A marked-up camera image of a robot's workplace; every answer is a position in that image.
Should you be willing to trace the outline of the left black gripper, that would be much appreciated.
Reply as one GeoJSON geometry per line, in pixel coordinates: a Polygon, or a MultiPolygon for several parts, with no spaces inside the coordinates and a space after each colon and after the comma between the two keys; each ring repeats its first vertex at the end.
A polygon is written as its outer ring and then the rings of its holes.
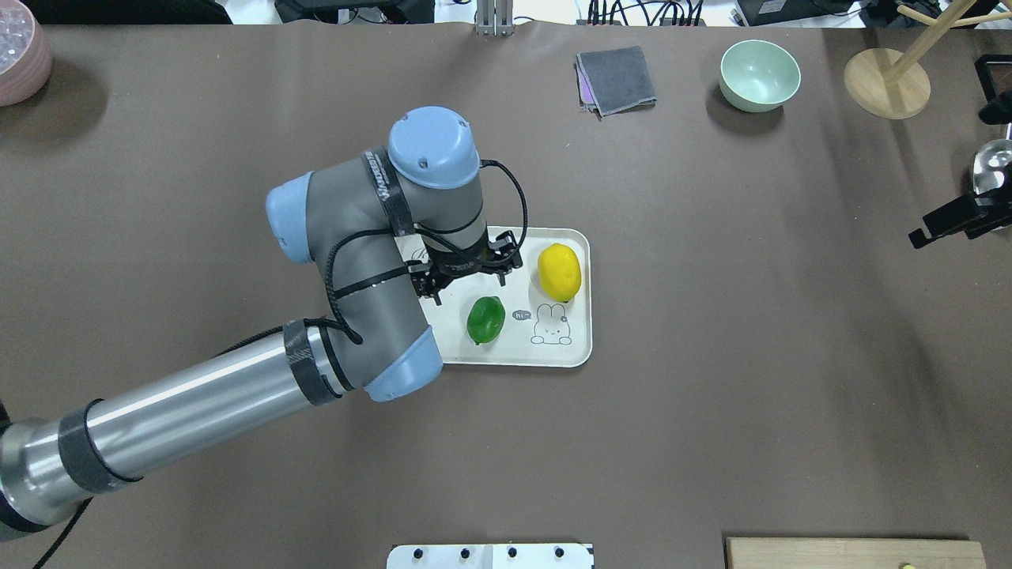
{"type": "Polygon", "coordinates": [[[444,235],[428,229],[421,229],[419,234],[427,250],[428,264],[407,264],[407,274],[416,296],[433,299],[438,307],[442,305],[441,289],[452,281],[483,273],[495,275],[500,287],[506,287],[506,275],[523,266],[521,249],[527,240],[525,231],[521,231],[518,240],[513,231],[505,231],[494,241],[485,232],[467,248],[459,248],[444,235]]]}

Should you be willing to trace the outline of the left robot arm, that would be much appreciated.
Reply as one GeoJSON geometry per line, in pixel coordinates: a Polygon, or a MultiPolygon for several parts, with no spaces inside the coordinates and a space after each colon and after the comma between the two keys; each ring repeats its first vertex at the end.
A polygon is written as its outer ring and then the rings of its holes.
{"type": "Polygon", "coordinates": [[[386,144],[274,188],[269,226],[289,259],[318,267],[331,317],[289,321],[52,421],[4,419],[2,539],[58,525],[94,496],[302,409],[429,385],[444,358],[421,299],[522,266],[523,236],[489,236],[480,171],[490,165],[458,112],[419,107],[386,144]]]}

